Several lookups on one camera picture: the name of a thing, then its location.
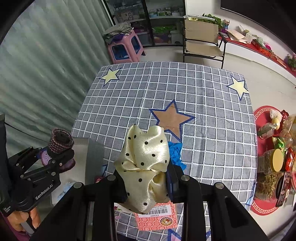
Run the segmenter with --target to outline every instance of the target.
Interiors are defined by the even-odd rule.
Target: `cream satin cloth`
[[[136,124],[131,126],[115,162],[128,195],[122,206],[135,213],[148,213],[156,203],[167,203],[170,199],[165,172],[169,160],[168,141],[162,127],[151,126],[145,133]]]

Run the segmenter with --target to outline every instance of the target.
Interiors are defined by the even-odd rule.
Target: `folding chair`
[[[227,40],[218,32],[218,25],[188,19],[185,19],[184,22],[183,63],[185,62],[185,56],[193,56],[220,61],[222,62],[221,68],[223,68]],[[223,52],[220,50],[222,41],[218,46],[218,35],[221,36],[224,42]]]

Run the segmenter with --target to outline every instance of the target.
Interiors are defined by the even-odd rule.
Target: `pink plastic stool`
[[[133,30],[122,40],[108,45],[108,51],[113,64],[140,62],[141,55],[145,55],[143,46]]]

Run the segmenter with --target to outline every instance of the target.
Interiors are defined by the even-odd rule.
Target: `black tv screen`
[[[221,9],[268,29],[296,53],[296,11],[292,0],[221,0]]]

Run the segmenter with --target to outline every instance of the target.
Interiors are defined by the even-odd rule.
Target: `yellow lid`
[[[273,154],[270,157],[270,168],[274,172],[279,172],[283,167],[284,155],[281,149],[275,149]]]

